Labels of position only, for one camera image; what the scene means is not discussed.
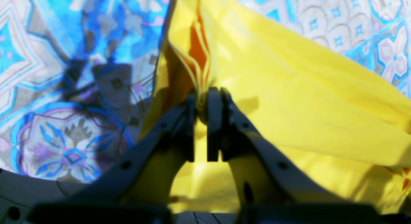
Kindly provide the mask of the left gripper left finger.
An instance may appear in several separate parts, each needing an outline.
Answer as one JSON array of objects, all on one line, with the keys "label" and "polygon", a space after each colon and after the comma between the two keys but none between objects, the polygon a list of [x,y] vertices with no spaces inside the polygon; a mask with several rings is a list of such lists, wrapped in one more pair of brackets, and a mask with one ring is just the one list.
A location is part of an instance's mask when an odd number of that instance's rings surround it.
[{"label": "left gripper left finger", "polygon": [[145,138],[75,195],[36,205],[31,224],[173,224],[174,178],[194,161],[195,94],[166,112]]}]

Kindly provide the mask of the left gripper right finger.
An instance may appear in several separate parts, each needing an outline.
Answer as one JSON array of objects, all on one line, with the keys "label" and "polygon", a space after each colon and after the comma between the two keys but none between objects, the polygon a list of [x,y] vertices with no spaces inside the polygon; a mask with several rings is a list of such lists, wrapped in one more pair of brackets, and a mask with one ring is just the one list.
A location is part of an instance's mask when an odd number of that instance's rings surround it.
[{"label": "left gripper right finger", "polygon": [[229,164],[238,224],[381,224],[373,207],[319,186],[266,140],[227,89],[207,92],[207,160]]}]

